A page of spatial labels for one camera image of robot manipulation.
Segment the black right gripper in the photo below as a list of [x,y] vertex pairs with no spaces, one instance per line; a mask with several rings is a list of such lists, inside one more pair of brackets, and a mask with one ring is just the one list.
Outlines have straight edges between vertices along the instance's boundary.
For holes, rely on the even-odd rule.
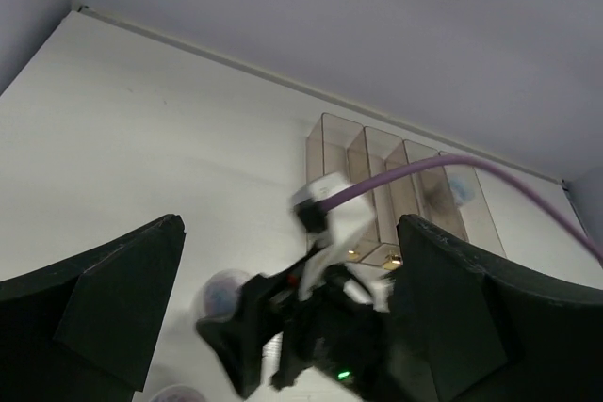
[[280,335],[269,380],[275,390],[294,386],[314,369],[364,401],[439,400],[406,266],[379,278],[366,302],[350,291],[367,285],[343,264],[328,266],[310,298],[299,300],[307,266],[299,261],[273,276],[252,277],[239,289],[232,313],[196,322],[235,393],[246,399],[257,390],[263,347]]

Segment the clear round clip tub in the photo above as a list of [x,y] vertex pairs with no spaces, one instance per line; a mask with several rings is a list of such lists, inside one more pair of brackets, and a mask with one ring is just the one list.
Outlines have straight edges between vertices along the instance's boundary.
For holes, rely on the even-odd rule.
[[251,275],[238,269],[222,270],[204,283],[195,295],[193,312],[203,317],[228,317],[236,310],[240,289]]

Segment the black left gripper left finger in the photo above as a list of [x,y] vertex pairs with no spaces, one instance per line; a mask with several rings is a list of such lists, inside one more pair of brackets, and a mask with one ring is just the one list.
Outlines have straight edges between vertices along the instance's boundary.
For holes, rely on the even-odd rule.
[[185,243],[170,214],[1,283],[4,401],[130,401],[143,390]]

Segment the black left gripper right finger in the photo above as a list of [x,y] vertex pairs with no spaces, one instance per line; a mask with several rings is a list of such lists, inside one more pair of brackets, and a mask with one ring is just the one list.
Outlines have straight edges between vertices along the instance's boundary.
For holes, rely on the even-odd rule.
[[403,293],[441,401],[599,401],[602,292],[398,224]]

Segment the blue clip tub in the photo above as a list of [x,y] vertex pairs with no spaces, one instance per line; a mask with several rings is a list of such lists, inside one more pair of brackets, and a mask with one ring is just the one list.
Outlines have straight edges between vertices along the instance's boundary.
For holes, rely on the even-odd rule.
[[448,177],[448,185],[457,207],[462,207],[475,198],[475,190],[471,183],[459,174],[451,174]]

